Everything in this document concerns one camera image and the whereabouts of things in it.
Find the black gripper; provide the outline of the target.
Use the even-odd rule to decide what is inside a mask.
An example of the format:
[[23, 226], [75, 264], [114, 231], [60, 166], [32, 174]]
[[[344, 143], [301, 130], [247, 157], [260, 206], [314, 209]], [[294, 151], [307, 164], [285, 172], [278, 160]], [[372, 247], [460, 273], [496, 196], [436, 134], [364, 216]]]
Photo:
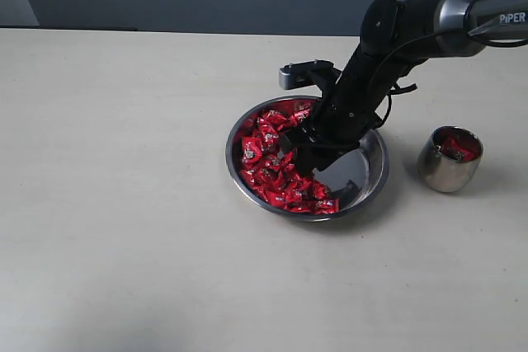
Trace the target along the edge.
[[296, 152], [295, 168], [301, 176], [324, 171], [359, 148], [360, 140], [382, 124], [376, 111], [382, 96], [326, 94], [293, 110], [278, 129], [278, 145]]

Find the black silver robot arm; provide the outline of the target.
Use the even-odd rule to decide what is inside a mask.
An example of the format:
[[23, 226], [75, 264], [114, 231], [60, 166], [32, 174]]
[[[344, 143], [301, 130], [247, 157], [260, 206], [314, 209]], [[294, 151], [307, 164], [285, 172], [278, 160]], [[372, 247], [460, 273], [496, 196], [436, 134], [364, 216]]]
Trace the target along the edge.
[[283, 89], [316, 86], [322, 92], [308, 119], [280, 138], [280, 147], [296, 152], [300, 175], [323, 171], [384, 124], [378, 107], [402, 92], [398, 80], [416, 66], [526, 43], [527, 0], [374, 0], [343, 70], [325, 60], [280, 69]]

